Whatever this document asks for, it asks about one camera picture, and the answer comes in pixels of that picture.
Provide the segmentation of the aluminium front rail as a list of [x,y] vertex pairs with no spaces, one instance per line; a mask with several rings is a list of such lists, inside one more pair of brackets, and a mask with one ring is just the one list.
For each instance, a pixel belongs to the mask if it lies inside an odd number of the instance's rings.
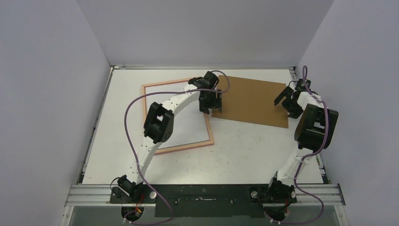
[[[299,187],[319,197],[327,206],[346,205],[339,184],[300,184]],[[135,206],[134,203],[111,203],[111,196],[108,185],[72,185],[65,206]]]

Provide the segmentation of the brown cardboard backing board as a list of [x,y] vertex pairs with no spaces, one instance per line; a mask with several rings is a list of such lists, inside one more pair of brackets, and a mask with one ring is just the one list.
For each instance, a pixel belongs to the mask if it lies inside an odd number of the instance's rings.
[[288,128],[287,111],[274,105],[286,84],[229,77],[229,90],[222,94],[222,112],[214,110],[213,118]]

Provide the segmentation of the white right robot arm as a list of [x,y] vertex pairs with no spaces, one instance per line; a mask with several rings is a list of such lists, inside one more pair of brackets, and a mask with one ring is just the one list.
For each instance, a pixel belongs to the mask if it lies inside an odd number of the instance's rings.
[[297,147],[266,188],[266,198],[271,202],[295,200],[299,174],[313,156],[328,148],[335,131],[339,112],[326,107],[321,96],[310,90],[310,84],[310,80],[299,79],[295,88],[287,86],[274,100],[299,123],[294,132]]

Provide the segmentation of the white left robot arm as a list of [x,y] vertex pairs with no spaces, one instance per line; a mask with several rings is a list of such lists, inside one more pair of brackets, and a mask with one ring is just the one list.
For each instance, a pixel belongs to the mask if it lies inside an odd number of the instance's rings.
[[158,148],[168,141],[173,133],[175,117],[194,101],[199,103],[199,111],[209,114],[210,110],[222,111],[222,94],[226,90],[217,88],[219,78],[216,71],[207,71],[202,77],[188,80],[181,91],[170,91],[171,97],[162,102],[153,102],[144,120],[144,138],[136,150],[128,132],[128,112],[138,100],[134,99],[124,114],[124,130],[134,155],[134,162],[129,172],[117,180],[122,197],[130,203],[136,202],[142,194],[145,172]]

